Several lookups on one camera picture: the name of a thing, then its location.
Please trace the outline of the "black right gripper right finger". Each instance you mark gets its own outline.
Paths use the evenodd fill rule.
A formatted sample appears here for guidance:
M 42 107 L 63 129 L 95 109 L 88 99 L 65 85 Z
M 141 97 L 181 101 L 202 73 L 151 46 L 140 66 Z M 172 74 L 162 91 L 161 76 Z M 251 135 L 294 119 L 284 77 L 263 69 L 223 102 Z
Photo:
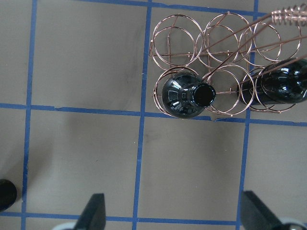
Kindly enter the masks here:
M 240 221 L 246 230 L 288 229 L 253 191 L 244 191 L 241 194 Z

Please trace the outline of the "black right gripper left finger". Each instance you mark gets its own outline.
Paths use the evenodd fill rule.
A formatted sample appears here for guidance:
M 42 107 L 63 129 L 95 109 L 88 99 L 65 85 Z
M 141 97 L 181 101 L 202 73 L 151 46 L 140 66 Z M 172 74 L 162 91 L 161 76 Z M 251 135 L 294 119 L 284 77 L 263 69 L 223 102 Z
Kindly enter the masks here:
M 106 226 L 105 196 L 93 194 L 76 222 L 75 230 L 104 230 Z

